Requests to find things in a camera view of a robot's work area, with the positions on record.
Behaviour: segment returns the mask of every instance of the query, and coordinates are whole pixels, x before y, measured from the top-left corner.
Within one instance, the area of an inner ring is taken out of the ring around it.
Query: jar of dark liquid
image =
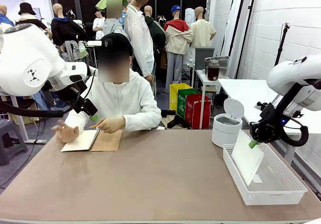
[[[207,79],[210,81],[216,81],[219,77],[220,65],[219,61],[212,60],[208,65]]]

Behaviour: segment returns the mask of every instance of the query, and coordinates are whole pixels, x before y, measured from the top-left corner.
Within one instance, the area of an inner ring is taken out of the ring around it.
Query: red shirt
[[[176,20],[171,20],[169,22],[166,22],[164,26],[165,31],[169,26],[174,27],[181,32],[187,31],[189,29],[189,26],[186,24],[186,22],[181,19],[176,19]]]

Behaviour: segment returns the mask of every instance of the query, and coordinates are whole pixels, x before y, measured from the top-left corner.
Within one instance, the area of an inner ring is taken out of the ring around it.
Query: baseball cap
[[[99,62],[104,65],[115,65],[133,54],[129,40],[121,33],[110,33],[104,36],[97,52]]]
[[[173,6],[171,13],[175,12],[175,11],[181,11],[181,7],[180,6]]]

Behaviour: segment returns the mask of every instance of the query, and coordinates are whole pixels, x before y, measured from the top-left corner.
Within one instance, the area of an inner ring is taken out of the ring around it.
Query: robot logo
[[[36,77],[35,77],[35,73],[36,73],[37,71],[33,71],[32,69],[30,69],[29,71],[28,71],[28,73],[31,73],[31,75],[32,75],[32,79],[30,80],[30,82],[32,82],[32,81],[34,81],[34,80],[37,80],[37,81],[39,81],[39,79],[37,79]]]

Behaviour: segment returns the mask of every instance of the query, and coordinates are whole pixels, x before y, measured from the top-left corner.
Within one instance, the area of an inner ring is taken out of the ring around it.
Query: pencil
[[[90,128],[94,128],[94,127],[97,127],[99,124],[96,124],[96,125],[93,125],[93,126],[90,126]]]

